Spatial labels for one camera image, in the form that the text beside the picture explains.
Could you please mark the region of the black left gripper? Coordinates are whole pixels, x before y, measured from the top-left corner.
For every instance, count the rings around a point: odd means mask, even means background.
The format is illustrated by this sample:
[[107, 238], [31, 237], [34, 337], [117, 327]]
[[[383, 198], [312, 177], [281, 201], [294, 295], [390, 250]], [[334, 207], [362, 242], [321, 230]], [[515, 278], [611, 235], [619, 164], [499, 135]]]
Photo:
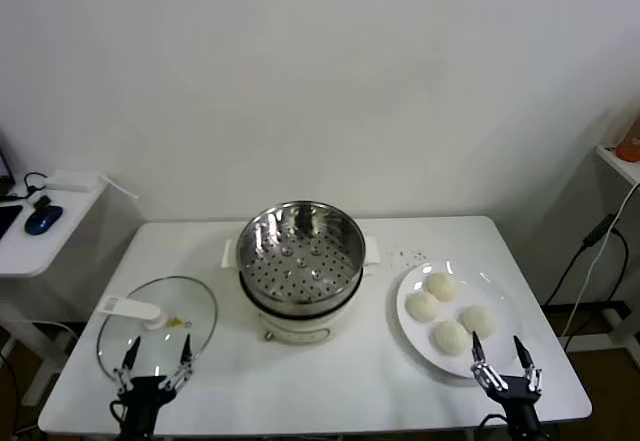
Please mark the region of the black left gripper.
[[113, 369], [123, 414], [119, 421], [119, 440], [151, 440], [160, 409], [173, 400], [193, 375], [191, 335], [183, 344], [178, 367], [167, 377], [145, 376], [133, 379], [132, 370], [141, 344], [136, 337], [124, 354], [121, 365]]

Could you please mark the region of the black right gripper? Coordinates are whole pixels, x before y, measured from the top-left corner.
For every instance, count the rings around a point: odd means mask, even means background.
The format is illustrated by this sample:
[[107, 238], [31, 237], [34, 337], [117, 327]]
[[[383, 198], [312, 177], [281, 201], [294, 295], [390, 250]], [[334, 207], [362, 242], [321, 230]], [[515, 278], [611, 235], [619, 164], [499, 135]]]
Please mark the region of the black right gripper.
[[507, 431], [512, 440], [542, 440], [543, 431], [535, 404], [542, 394], [542, 370], [533, 362], [529, 350], [518, 336], [513, 336], [516, 352], [525, 377], [500, 375], [486, 360], [481, 341], [472, 332], [471, 372], [492, 400], [504, 411]]

